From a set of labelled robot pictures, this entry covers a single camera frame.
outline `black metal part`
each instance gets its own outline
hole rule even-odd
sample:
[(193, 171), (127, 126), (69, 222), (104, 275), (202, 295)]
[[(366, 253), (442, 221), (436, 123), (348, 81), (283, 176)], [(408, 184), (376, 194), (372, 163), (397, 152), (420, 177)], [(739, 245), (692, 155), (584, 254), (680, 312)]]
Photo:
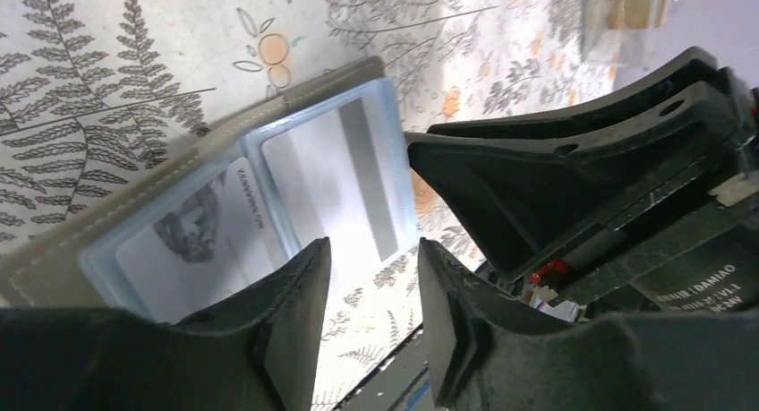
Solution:
[(759, 404), (755, 313), (615, 313), (573, 325), (514, 300), (425, 239), (419, 276), (439, 406), (696, 411)]
[(317, 240), (175, 326), (116, 309), (0, 311), (3, 410), (307, 410), (330, 270)]
[[(561, 260), (570, 271), (550, 304), (590, 304), (759, 218), (751, 192), (728, 208), (710, 194), (747, 168), (754, 106), (729, 68), (691, 48), (580, 106), (409, 133), (409, 159), (503, 279)], [(754, 301), (759, 269), (745, 270), (738, 286)]]

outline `gray stripe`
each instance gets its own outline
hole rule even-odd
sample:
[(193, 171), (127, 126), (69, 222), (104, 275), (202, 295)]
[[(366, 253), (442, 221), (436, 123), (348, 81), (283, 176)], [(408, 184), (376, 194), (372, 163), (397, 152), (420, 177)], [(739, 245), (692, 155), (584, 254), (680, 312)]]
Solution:
[(371, 233), (377, 243), (377, 253), (384, 261), (398, 251), (398, 241), (390, 216), (388, 197), (382, 185), (377, 153), (371, 143), (371, 130), (363, 102), (357, 99), (342, 106), (338, 111), (348, 150), (354, 161), (359, 189), (366, 205)]

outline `beige wallet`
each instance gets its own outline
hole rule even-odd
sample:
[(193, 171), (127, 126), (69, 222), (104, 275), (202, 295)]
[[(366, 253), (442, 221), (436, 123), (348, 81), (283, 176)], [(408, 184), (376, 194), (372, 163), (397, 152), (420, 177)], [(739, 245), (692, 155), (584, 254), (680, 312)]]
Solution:
[(383, 76), (381, 60), (368, 57), (284, 90), (281, 96), (226, 121), (128, 190), (106, 197), (3, 258), (0, 296), (11, 306), (106, 306), (80, 269), (78, 258), (83, 249), (227, 150), (243, 133)]

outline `id card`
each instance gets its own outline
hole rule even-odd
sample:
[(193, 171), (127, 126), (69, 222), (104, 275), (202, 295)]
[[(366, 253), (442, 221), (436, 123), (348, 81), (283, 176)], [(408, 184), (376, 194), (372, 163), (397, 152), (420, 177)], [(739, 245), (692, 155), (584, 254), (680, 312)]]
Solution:
[(153, 317), (172, 323), (286, 262), (247, 158), (126, 240), (115, 257)]

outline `floral tablecloth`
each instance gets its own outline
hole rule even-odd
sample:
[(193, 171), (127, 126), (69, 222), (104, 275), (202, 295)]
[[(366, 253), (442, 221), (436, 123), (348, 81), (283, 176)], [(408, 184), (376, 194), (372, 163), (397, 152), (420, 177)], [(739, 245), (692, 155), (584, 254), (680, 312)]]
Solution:
[[(379, 55), (404, 128), (565, 107), (611, 90), (581, 64), (580, 0), (0, 0), (0, 253), (145, 176), (215, 124)], [(425, 236), (482, 255), (413, 177)], [(415, 252), (328, 308), (314, 408), (422, 321)]]

